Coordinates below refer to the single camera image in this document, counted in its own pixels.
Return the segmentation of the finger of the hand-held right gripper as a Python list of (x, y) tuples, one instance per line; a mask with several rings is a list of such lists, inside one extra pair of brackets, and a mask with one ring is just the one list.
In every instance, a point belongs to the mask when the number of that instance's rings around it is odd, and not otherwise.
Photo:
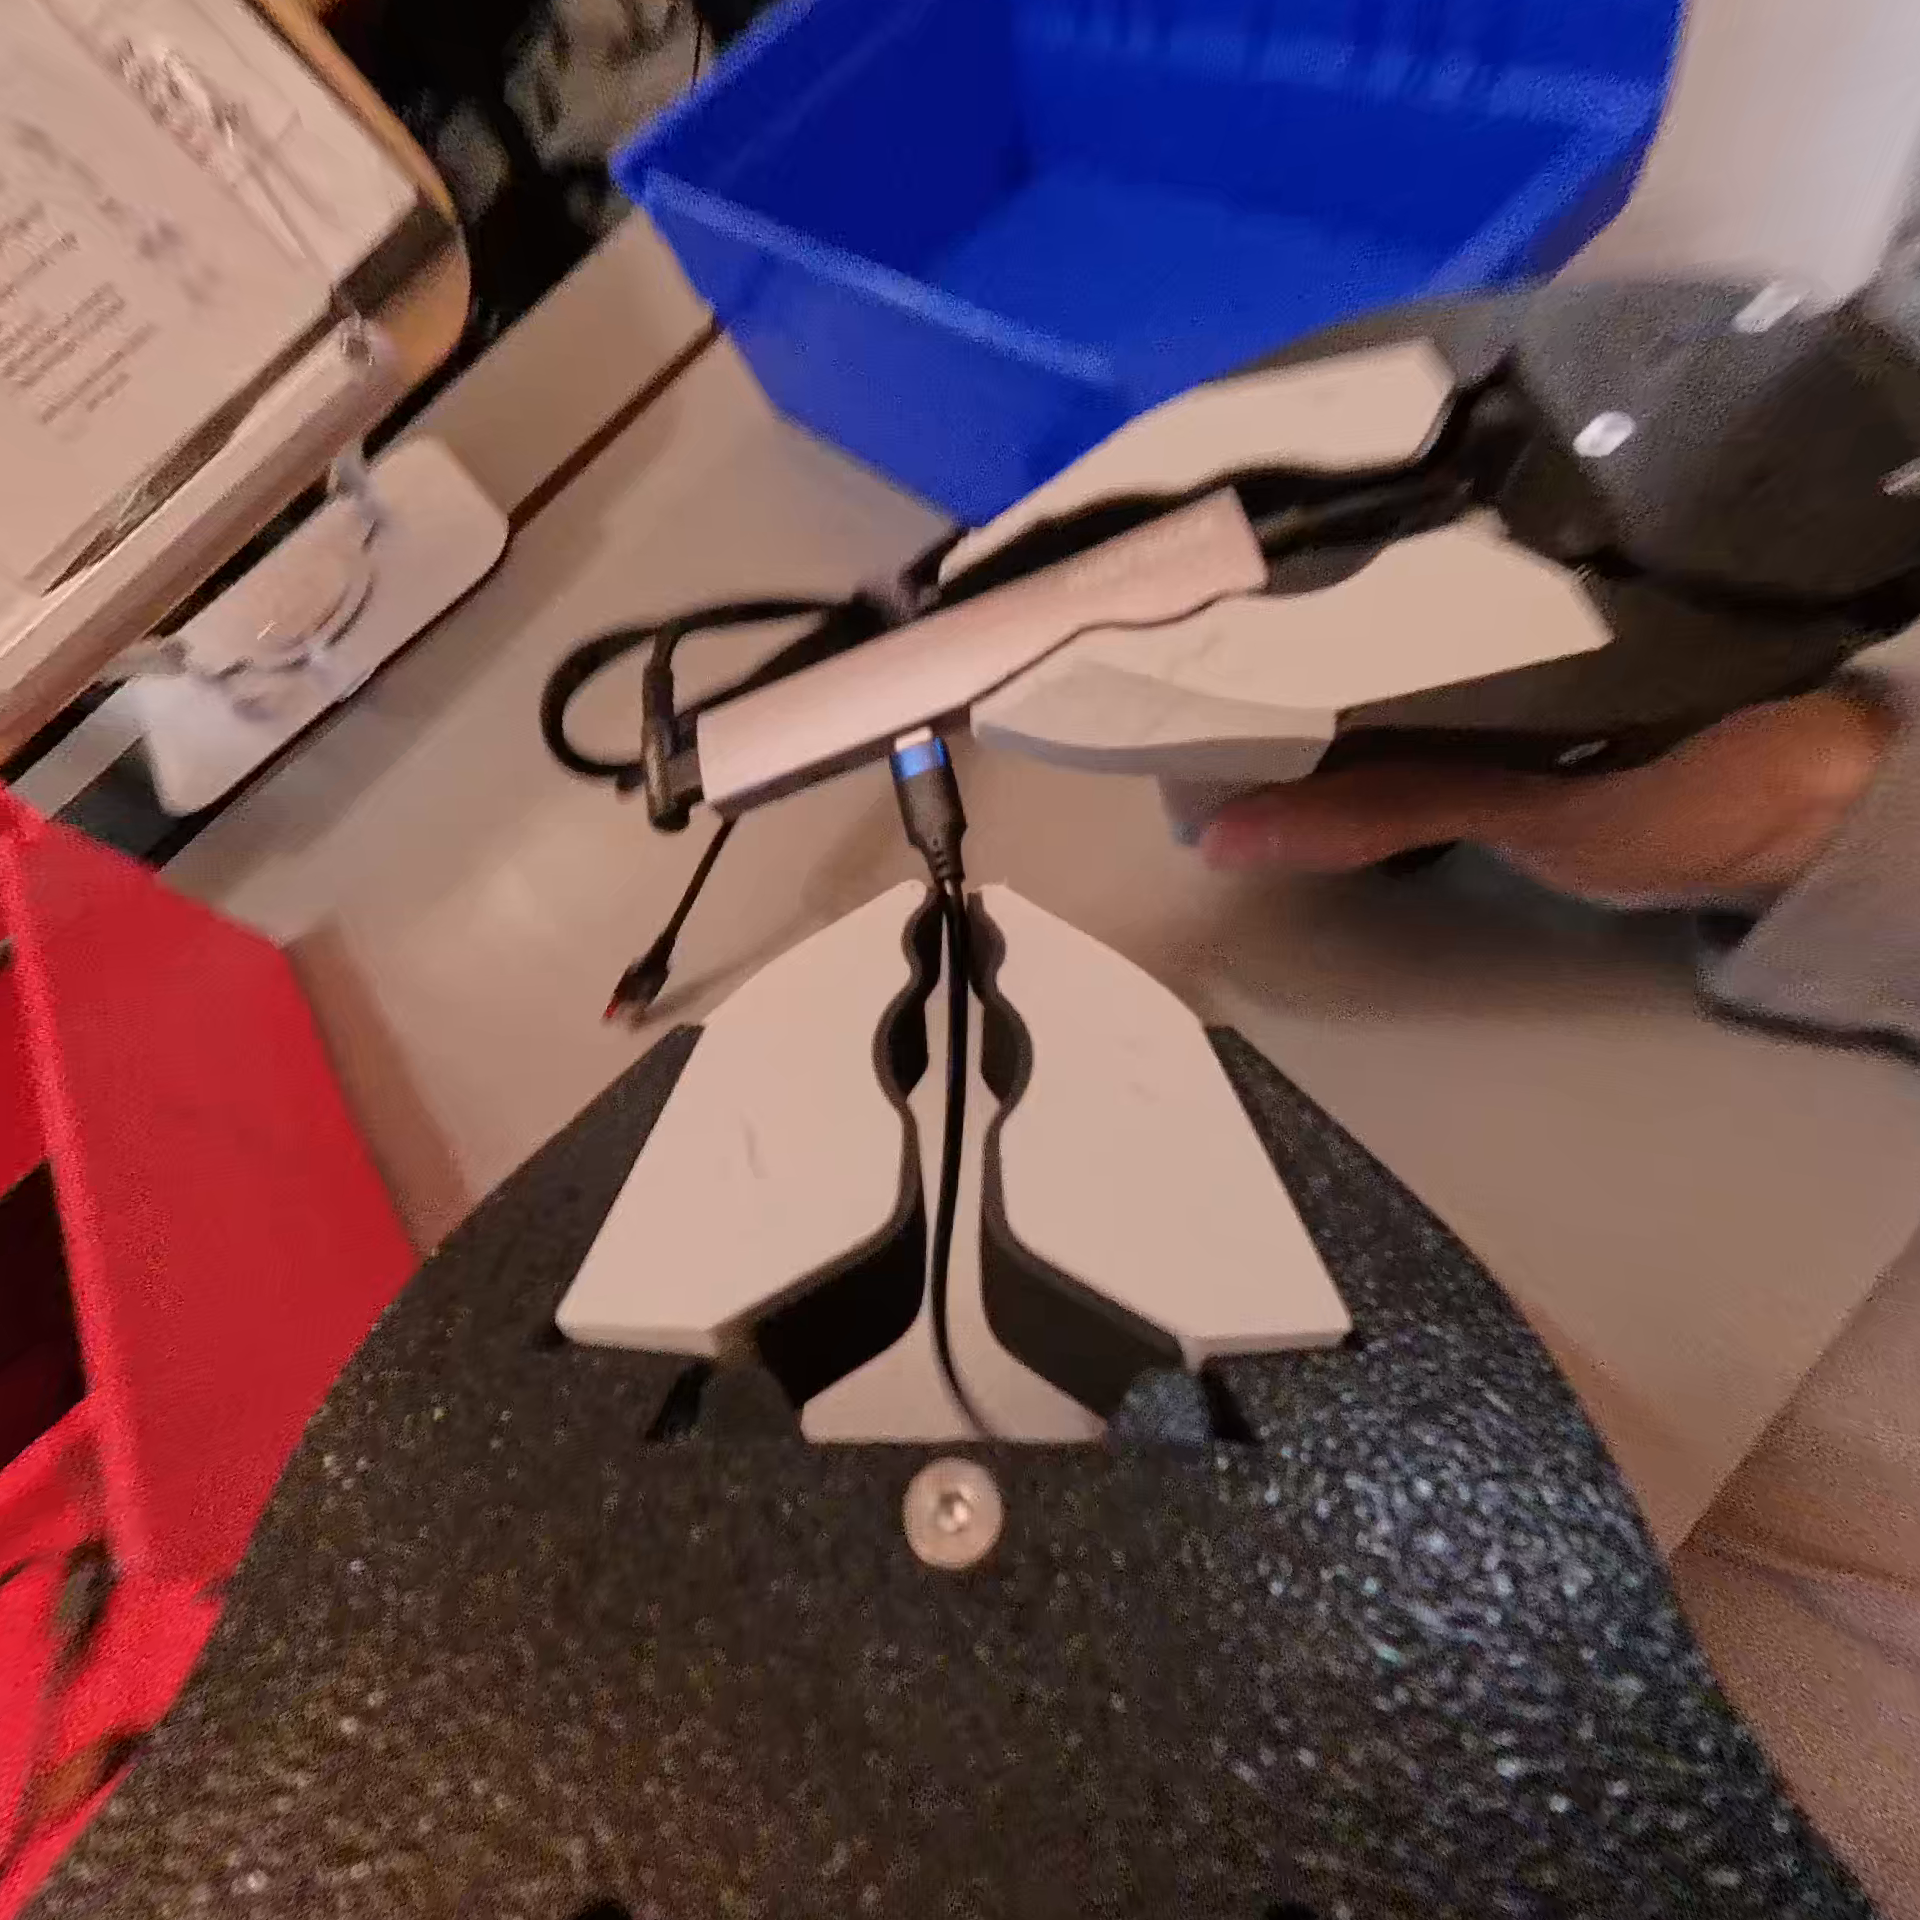
[(1343, 583), (1092, 629), (975, 701), (972, 733), (1071, 773), (1268, 786), (1308, 778), (1350, 708), (1606, 641), (1570, 573), (1471, 520), (1393, 544)]
[(1405, 465), (1429, 442), (1453, 389), (1430, 343), (1338, 352), (1207, 381), (1115, 427), (963, 535), (940, 576), (961, 576), (1044, 522), (1123, 498), (1183, 498), (1245, 473), (1341, 476)]

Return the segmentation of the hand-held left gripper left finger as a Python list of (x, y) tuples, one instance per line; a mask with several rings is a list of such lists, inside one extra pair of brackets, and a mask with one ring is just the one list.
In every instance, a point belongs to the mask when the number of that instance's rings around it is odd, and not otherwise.
[(900, 883), (702, 1025), (561, 1298), (594, 1348), (753, 1363), (817, 1401), (921, 1315), (908, 1100), (929, 1069), (930, 892)]

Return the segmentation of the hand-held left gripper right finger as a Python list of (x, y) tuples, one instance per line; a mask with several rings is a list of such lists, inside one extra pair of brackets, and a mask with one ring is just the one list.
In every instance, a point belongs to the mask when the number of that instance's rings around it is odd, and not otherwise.
[(1353, 1328), (1203, 1019), (1067, 921), (972, 898), (981, 1303), (1083, 1410), (1150, 1373), (1323, 1352)]

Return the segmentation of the black cable blue plug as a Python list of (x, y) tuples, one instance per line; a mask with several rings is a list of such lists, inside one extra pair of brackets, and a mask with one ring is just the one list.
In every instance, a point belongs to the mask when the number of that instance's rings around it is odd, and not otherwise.
[(900, 733), (890, 753), (902, 837), (919, 856), (940, 925), (945, 983), (945, 1104), (940, 1160), (934, 1169), (929, 1227), (925, 1315), (932, 1365), (950, 1410), (978, 1443), (998, 1437), (989, 1415), (975, 1401), (953, 1352), (953, 1237), (963, 1199), (963, 1171), (969, 1128), (969, 1060), (973, 954), (967, 873), (967, 833), (963, 786), (945, 737), (930, 727)]

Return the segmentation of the grey usb hub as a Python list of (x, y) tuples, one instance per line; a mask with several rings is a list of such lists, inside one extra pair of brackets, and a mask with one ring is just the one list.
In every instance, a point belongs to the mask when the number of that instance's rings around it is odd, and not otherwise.
[(1268, 561), (1236, 493), (1213, 492), (1089, 553), (923, 616), (708, 708), (702, 801), (734, 818), (885, 757), (1099, 629), (1153, 629), (1261, 589)]

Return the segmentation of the blue plastic bin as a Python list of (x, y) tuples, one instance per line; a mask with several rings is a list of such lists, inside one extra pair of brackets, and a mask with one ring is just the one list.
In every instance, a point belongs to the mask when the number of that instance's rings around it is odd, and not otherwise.
[(1298, 339), (1545, 279), (1675, 2), (771, 4), (611, 163), (765, 397), (981, 524)]

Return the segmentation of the red plastic bin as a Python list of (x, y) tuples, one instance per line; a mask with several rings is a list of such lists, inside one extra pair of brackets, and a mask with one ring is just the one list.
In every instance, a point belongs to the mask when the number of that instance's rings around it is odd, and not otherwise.
[(3, 801), (3, 1848), (21, 1916), (166, 1715), (415, 1268), (286, 956)]

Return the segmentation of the person's right forearm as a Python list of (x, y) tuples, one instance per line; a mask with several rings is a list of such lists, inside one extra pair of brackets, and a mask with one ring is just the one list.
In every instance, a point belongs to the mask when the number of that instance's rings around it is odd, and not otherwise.
[(1918, 1055), (1918, 746), (1894, 737), (1831, 844), (1741, 932), (1702, 921), (1700, 988), (1751, 1025)]

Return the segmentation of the grey desk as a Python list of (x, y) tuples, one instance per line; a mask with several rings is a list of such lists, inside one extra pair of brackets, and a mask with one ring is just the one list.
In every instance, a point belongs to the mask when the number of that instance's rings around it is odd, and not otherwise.
[(1489, 860), (1227, 880), (1137, 785), (967, 759), (972, 867), (1213, 1025), (1356, 1313), (1207, 1448), (925, 1448), (553, 1309), (725, 989), (882, 885), (882, 776), (743, 833), (687, 983), (589, 1009), (691, 844), (537, 746), (589, 627), (842, 592), (932, 520), (781, 426), (636, 215), (444, 401), (490, 492), (641, 396), (492, 583), (166, 869), (286, 938), (438, 1248), (36, 1916), (1865, 1916), (1665, 1553), (1915, 1229), (1915, 1089), (1705, 1016), (1684, 936)]

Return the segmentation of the person's right hand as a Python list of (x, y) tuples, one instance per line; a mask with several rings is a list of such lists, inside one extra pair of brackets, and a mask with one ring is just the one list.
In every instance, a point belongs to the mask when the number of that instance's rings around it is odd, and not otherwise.
[(1313, 776), (1230, 802), (1197, 848), (1223, 873), (1334, 876), (1458, 844), (1594, 905), (1756, 905), (1829, 853), (1899, 732), (1886, 693), (1844, 682), (1739, 711), (1613, 776), (1439, 759)]

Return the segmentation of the instruction sheet in clear stand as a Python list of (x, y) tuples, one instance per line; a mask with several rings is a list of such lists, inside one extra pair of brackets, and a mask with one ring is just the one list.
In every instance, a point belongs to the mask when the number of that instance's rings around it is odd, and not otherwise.
[(415, 394), (468, 293), (249, 4), (4, 2), (4, 757)]

